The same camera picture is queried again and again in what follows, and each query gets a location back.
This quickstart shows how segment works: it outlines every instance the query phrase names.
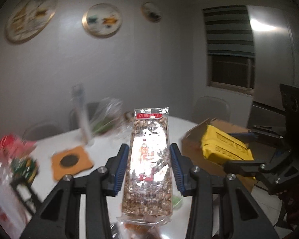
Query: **orange coaster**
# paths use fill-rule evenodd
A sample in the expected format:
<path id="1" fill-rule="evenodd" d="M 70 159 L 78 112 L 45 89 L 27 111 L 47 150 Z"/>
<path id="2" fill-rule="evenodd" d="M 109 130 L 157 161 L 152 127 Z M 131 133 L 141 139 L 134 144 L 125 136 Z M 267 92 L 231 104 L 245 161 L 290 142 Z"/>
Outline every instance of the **orange coaster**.
<path id="1" fill-rule="evenodd" d="M 88 154 L 82 146 L 57 153 L 51 157 L 53 178 L 56 181 L 66 174 L 78 174 L 93 167 Z"/>

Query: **round decorative plate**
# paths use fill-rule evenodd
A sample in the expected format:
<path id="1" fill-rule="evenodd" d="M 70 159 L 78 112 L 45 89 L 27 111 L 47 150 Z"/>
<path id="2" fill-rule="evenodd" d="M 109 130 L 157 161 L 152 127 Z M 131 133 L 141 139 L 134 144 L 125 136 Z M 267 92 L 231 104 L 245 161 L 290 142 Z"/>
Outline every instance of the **round decorative plate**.
<path id="1" fill-rule="evenodd" d="M 122 24 L 122 16 L 116 7 L 107 3 L 92 6 L 82 18 L 83 27 L 94 36 L 114 35 Z"/>
<path id="2" fill-rule="evenodd" d="M 22 0 L 6 25 L 8 40 L 21 43 L 37 35 L 55 14 L 57 0 Z"/>
<path id="3" fill-rule="evenodd" d="M 162 14 L 159 8 L 152 2 L 146 2 L 141 6 L 142 13 L 145 18 L 151 22 L 159 22 L 162 19 Z"/>

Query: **chair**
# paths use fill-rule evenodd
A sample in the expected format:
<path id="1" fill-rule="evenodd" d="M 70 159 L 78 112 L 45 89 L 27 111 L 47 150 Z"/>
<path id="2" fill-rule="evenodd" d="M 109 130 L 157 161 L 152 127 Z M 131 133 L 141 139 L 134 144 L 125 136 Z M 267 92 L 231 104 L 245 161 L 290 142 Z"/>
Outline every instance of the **chair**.
<path id="1" fill-rule="evenodd" d="M 199 98 L 194 107 L 192 120 L 195 123 L 201 123 L 208 118 L 229 121 L 230 106 L 228 102 L 209 96 Z"/>
<path id="2" fill-rule="evenodd" d="M 88 117 L 89 120 L 92 119 L 92 117 L 94 116 L 98 106 L 99 106 L 99 102 L 91 102 L 87 104 L 87 109 L 88 109 Z M 70 111 L 69 114 L 69 124 L 70 124 L 70 130 L 75 130 L 79 128 L 79 124 L 77 122 L 77 115 L 75 113 L 75 110 L 72 109 Z"/>
<path id="3" fill-rule="evenodd" d="M 22 138 L 26 140 L 40 140 L 47 137 L 56 136 L 64 133 L 64 131 L 53 122 L 42 122 L 29 127 Z"/>

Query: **striped roller blind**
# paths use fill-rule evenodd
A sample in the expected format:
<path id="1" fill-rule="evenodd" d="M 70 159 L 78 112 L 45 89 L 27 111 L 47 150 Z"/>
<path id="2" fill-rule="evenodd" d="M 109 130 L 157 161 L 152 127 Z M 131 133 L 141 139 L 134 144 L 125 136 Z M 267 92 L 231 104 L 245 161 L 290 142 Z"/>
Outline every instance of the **striped roller blind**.
<path id="1" fill-rule="evenodd" d="M 208 54 L 255 56 L 253 33 L 245 5 L 203 9 Z"/>

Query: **white bag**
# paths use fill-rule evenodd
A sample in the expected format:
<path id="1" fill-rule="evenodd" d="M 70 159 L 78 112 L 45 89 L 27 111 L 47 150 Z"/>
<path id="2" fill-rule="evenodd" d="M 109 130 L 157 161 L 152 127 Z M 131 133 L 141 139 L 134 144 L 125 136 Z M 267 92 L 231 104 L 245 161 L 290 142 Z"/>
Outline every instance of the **white bag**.
<path id="1" fill-rule="evenodd" d="M 7 182 L 3 169 L 0 168 L 0 225 L 11 239 L 19 239 L 27 224 L 26 212 Z"/>

